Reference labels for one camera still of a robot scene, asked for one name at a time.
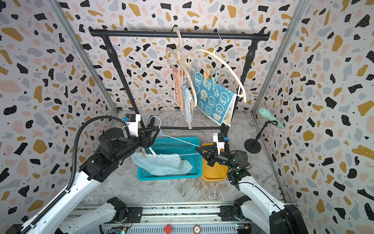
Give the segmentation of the white clothespin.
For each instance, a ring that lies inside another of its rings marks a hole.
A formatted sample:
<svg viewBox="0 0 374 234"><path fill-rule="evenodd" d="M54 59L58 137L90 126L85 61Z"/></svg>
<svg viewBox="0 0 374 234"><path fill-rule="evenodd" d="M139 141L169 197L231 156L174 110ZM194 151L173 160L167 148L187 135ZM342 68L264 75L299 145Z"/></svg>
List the white clothespin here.
<svg viewBox="0 0 374 234"><path fill-rule="evenodd" d="M156 152L151 147L149 147L149 150L150 150L150 152L152 153L153 156L156 156Z"/></svg>

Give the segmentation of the peach clothespin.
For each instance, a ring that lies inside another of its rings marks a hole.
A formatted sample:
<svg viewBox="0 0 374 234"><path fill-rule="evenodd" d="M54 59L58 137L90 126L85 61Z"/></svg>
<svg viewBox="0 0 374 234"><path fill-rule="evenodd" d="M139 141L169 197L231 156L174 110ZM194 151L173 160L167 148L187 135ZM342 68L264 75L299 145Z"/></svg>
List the peach clothespin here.
<svg viewBox="0 0 374 234"><path fill-rule="evenodd" d="M142 155L142 156L146 156L146 150L144 149L144 148L140 148L140 151L139 151L139 153Z"/></svg>

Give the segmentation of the light blue towel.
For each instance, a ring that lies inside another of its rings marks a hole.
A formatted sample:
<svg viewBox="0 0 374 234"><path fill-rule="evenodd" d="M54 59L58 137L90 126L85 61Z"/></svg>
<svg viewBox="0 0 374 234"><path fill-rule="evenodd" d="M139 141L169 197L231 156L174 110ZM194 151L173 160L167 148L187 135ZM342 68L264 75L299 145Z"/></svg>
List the light blue towel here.
<svg viewBox="0 0 374 234"><path fill-rule="evenodd" d="M142 154L135 152L132 161L154 176L186 175L193 166L178 154Z"/></svg>

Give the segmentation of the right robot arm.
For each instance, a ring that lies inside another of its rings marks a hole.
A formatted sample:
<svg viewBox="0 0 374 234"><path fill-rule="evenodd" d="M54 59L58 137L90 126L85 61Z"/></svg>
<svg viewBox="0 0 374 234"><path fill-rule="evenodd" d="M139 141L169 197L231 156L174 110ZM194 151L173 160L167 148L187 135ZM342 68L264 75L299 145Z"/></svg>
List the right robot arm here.
<svg viewBox="0 0 374 234"><path fill-rule="evenodd" d="M249 200L238 203L239 218L248 218L266 234L308 233L301 212L294 204L285 204L267 192L249 173L248 156L245 151L227 153L211 146L199 146L195 150L207 161L208 166L216 163L228 167L230 184L245 194Z"/></svg>

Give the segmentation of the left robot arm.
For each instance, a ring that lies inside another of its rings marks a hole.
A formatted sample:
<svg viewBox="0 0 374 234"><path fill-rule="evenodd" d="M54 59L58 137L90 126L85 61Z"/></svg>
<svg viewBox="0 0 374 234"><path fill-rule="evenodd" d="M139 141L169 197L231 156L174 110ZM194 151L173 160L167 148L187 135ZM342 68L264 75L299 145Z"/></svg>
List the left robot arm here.
<svg viewBox="0 0 374 234"><path fill-rule="evenodd" d="M113 221L122 223L130 219L127 205L114 197L99 208L71 222L66 217L100 183L113 173L119 165L140 148L151 147L159 130L131 135L128 126L111 128L99 137L99 147L80 167L77 167L77 152L73 151L72 174L67 186L40 212L23 224L12 225L8 234L74 234Z"/></svg>

